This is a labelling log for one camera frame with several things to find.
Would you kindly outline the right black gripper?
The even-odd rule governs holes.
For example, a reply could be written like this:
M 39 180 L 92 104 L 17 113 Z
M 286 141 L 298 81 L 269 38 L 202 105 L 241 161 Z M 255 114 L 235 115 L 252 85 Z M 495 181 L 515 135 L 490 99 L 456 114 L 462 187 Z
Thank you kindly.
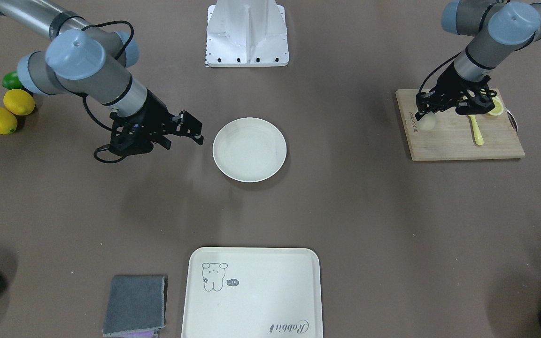
M 171 141 L 165 135 L 174 134 L 204 143 L 202 122 L 187 111 L 171 114 L 166 105 L 150 90 L 144 105 L 129 117 L 111 113 L 112 135 L 109 151 L 120 157 L 147 154 L 155 144 L 170 150 Z

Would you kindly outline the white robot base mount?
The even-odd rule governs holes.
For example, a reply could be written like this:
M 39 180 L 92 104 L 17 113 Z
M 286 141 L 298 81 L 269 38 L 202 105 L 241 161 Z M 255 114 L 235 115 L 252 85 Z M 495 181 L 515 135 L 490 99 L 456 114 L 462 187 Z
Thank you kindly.
M 207 15 L 207 67 L 289 64 L 286 11 L 276 1 L 218 0 Z

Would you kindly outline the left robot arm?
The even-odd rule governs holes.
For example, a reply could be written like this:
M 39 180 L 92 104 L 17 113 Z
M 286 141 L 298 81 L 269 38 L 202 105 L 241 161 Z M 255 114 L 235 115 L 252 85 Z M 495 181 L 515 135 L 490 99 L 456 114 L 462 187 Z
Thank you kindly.
M 489 73 L 514 51 L 541 40 L 541 2 L 453 0 L 445 7 L 443 30 L 472 41 L 442 67 L 435 86 L 416 94 L 415 118 L 454 108 L 459 115 L 486 114 L 496 92 Z

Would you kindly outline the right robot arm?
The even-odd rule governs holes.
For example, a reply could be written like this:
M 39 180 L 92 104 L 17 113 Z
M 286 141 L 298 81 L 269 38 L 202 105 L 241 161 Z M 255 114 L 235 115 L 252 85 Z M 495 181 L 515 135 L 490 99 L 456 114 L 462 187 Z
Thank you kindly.
M 19 81 L 34 94 L 71 93 L 93 98 L 111 111 L 110 141 L 94 151 L 110 152 L 117 161 L 147 154 L 155 144 L 171 148 L 168 135 L 202 144 L 202 122 L 187 111 L 171 114 L 165 103 L 130 72 L 139 51 L 130 32 L 106 32 L 49 0 L 0 0 L 0 15 L 50 40 L 48 48 L 24 56 L 17 65 Z

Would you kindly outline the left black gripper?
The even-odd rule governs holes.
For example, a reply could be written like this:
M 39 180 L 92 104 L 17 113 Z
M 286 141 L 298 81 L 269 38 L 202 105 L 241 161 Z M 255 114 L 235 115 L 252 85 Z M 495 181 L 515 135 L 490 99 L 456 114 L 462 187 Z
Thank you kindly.
M 496 91 L 488 86 L 490 76 L 473 82 L 460 77 L 453 62 L 438 77 L 436 86 L 429 92 L 416 94 L 415 119 L 421 121 L 427 114 L 455 108 L 459 115 L 487 114 L 494 108 L 492 98 Z

